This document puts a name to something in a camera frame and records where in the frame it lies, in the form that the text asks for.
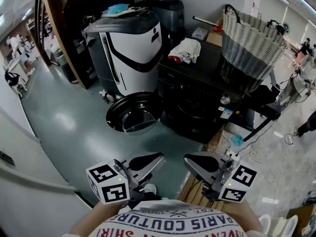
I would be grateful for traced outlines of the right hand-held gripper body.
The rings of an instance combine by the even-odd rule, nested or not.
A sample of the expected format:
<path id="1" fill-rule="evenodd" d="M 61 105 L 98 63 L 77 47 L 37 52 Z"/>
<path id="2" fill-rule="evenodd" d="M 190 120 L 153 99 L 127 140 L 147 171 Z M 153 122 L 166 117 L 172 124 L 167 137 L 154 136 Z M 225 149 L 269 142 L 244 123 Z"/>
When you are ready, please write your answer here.
<path id="1" fill-rule="evenodd" d="M 241 203 L 257 177 L 257 171 L 244 161 L 230 159 L 220 169 L 212 185 L 205 183 L 202 194 L 210 202 L 229 201 Z"/>

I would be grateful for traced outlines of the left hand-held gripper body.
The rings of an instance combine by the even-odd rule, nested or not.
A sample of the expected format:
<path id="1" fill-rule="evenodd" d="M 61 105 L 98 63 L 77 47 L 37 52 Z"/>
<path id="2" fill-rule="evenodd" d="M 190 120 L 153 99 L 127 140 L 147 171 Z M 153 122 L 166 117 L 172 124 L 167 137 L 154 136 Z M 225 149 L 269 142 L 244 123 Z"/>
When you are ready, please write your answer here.
<path id="1" fill-rule="evenodd" d="M 114 159 L 86 169 L 90 187 L 104 205 L 126 202 L 135 208 L 145 199 L 144 183 L 152 178 L 150 172 L 136 171 Z"/>

